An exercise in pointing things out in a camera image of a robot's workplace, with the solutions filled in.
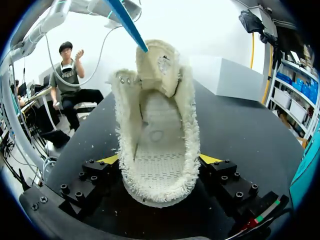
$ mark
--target gray t-shirt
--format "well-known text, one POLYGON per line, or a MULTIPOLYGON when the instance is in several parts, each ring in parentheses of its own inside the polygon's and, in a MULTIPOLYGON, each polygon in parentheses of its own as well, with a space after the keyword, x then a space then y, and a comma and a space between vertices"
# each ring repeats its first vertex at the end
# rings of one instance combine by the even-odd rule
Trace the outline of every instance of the gray t-shirt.
MULTIPOLYGON (((76 66, 74 66, 72 71, 62 73, 61 66, 59 65, 56 67, 56 72, 59 74, 61 78, 63 78, 63 80, 65 80, 68 83, 71 83, 71 84, 79 83, 76 66)), ((51 77, 50 77, 50 86, 55 88, 58 87, 61 92, 61 97, 74 96, 75 93, 80 91, 81 89, 79 86, 74 87, 74 86, 68 86, 64 84, 61 80, 58 79, 58 77, 54 72, 51 74, 51 77)))

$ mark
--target ceiling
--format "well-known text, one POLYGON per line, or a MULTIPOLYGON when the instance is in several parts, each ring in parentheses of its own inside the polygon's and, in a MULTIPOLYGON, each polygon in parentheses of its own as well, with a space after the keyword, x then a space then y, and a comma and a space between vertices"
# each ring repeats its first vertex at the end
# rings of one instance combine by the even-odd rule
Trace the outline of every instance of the ceiling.
POLYGON ((239 0, 248 7, 254 7, 257 5, 262 5, 264 8, 271 8, 273 19, 288 22, 291 24, 295 23, 292 15, 287 11, 286 7, 281 3, 280 0, 239 0))

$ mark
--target white storage bin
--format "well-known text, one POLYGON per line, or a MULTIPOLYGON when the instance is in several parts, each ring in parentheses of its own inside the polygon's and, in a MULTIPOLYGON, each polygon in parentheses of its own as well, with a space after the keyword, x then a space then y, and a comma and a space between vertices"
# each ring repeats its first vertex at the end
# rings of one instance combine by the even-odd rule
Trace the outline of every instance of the white storage bin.
POLYGON ((274 88, 274 100, 276 100, 282 107, 288 109, 290 105, 291 96, 289 93, 281 91, 279 88, 274 88))
POLYGON ((300 106, 300 104, 297 103, 294 99, 292 99, 289 111, 300 123, 302 123, 307 114, 307 110, 300 106))

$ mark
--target shoe insole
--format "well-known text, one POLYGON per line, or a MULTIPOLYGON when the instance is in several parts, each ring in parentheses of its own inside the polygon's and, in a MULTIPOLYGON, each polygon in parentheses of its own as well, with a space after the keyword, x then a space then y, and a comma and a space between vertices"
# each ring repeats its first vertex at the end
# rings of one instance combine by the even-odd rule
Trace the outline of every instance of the shoe insole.
POLYGON ((157 90, 143 91, 140 110, 144 124, 135 154, 135 170, 144 186, 165 191, 179 177, 185 164, 181 115, 173 97, 157 90))

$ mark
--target white knit shoe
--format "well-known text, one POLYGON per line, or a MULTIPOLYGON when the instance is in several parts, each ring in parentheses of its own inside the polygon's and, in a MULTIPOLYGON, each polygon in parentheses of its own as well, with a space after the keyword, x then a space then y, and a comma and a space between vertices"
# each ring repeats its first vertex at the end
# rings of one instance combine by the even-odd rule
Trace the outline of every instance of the white knit shoe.
POLYGON ((175 49, 159 40, 136 51, 137 73, 111 78, 119 123, 123 183, 138 202, 174 205, 193 190, 199 174, 199 127, 191 69, 179 65, 175 49))

